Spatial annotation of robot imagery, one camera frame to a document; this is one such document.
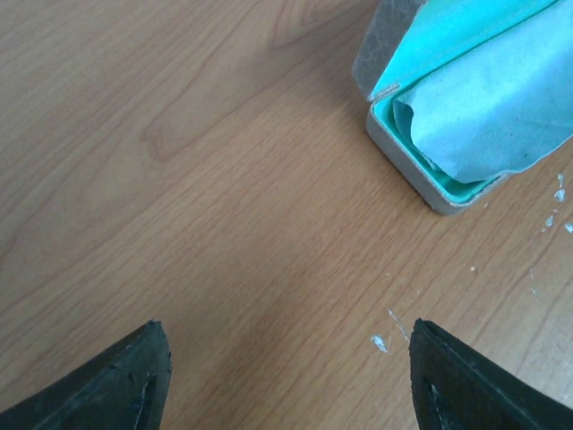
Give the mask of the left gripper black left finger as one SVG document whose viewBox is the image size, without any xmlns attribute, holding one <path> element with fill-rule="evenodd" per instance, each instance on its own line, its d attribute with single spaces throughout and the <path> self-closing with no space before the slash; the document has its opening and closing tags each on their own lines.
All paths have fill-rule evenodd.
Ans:
<svg viewBox="0 0 573 430">
<path fill-rule="evenodd" d="M 167 335 L 149 321 L 1 413 L 3 429 L 158 429 L 172 374 Z"/>
</svg>

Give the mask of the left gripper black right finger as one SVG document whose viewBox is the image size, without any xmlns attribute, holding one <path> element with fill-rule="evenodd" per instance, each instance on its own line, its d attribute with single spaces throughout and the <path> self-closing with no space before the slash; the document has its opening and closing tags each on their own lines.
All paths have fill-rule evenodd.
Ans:
<svg viewBox="0 0 573 430">
<path fill-rule="evenodd" d="M 415 321 L 412 398 L 421 429 L 570 429 L 572 409 L 432 321 Z"/>
</svg>

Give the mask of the light blue cleaning cloth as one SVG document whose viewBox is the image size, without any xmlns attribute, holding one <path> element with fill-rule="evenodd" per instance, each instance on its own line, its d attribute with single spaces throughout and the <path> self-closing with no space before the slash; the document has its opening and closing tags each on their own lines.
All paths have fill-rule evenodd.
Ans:
<svg viewBox="0 0 573 430">
<path fill-rule="evenodd" d="M 429 74 L 393 114 L 406 142 L 459 183 L 530 168 L 572 135 L 572 3 Z"/>
</svg>

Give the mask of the grey leather glasses case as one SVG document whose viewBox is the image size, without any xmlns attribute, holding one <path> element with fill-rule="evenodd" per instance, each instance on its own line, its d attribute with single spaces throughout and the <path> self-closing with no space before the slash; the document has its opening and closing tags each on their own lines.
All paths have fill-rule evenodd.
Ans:
<svg viewBox="0 0 573 430">
<path fill-rule="evenodd" d="M 369 102 L 369 135 L 438 213 L 475 204 L 511 173 L 469 184 L 432 166 L 399 134 L 393 101 L 450 64 L 557 1 L 383 1 L 365 33 L 352 75 Z"/>
</svg>

